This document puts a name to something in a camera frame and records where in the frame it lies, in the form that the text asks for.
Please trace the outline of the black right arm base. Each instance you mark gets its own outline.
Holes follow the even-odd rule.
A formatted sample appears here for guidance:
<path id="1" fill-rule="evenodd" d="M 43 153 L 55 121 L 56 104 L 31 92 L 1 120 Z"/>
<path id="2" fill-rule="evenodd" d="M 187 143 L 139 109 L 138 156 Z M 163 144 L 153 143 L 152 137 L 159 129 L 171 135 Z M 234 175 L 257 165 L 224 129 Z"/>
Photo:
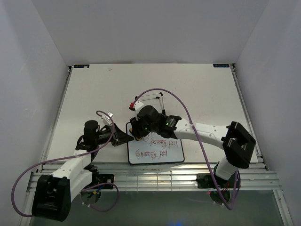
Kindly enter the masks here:
<path id="1" fill-rule="evenodd" d="M 226 180 L 216 176 L 215 174 L 214 174 L 214 178 L 219 187 L 224 187 L 225 184 L 227 183 Z M 216 188 L 214 181 L 211 177 L 211 174 L 203 174 L 203 173 L 197 174 L 196 182 L 198 188 Z"/>

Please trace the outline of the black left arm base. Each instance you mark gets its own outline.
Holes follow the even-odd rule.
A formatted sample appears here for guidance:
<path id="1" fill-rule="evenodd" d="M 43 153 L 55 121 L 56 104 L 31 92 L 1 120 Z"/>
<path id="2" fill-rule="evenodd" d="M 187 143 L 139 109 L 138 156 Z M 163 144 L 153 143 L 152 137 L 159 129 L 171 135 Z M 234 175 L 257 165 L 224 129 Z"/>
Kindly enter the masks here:
<path id="1" fill-rule="evenodd" d="M 113 189 L 114 186 L 111 184 L 114 183 L 114 177 L 114 174 L 103 173 L 98 169 L 97 166 L 95 166 L 95 169 L 93 171 L 93 185 L 102 184 L 95 187 L 95 190 L 99 191 L 102 189 Z"/>

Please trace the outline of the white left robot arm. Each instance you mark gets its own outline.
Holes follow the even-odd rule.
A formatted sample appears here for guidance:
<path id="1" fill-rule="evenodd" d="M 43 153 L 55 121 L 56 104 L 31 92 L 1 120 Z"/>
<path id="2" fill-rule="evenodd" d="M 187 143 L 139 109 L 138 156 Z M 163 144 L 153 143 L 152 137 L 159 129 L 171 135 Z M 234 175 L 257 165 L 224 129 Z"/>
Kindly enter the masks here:
<path id="1" fill-rule="evenodd" d="M 98 168 L 91 163 L 98 153 L 97 148 L 107 142 L 119 146 L 133 140 L 116 124 L 101 128 L 95 120 L 85 122 L 74 158 L 67 160 L 52 174 L 38 179 L 32 215 L 62 222 L 69 215 L 71 202 L 82 190 L 93 189 L 89 197 L 99 200 L 100 190 L 112 189 L 114 179 L 112 174 L 99 174 Z"/>

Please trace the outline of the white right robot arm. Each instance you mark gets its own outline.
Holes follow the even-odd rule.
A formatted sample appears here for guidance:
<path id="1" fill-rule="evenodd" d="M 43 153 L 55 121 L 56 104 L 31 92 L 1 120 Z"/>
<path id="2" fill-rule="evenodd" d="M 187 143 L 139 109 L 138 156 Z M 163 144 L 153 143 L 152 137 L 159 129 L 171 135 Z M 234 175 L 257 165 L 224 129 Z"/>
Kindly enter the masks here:
<path id="1" fill-rule="evenodd" d="M 218 162 L 212 175 L 213 183 L 225 186 L 238 169 L 249 168 L 256 145 L 254 137 L 236 121 L 228 126 L 193 124 L 180 116 L 159 113 L 153 106 L 132 104 L 135 116 L 130 119 L 131 134 L 141 139 L 153 132 L 164 138 L 193 140 L 216 146 L 225 156 Z"/>

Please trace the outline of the small black-framed whiteboard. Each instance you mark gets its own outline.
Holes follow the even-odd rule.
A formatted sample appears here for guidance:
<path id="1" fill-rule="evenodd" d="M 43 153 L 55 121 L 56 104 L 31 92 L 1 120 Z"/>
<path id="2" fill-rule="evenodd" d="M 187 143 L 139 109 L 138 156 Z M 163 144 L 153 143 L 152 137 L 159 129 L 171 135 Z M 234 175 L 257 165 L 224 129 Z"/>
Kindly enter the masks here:
<path id="1" fill-rule="evenodd" d="M 128 162 L 132 165 L 184 162 L 181 140 L 163 138 L 156 133 L 127 143 Z"/>

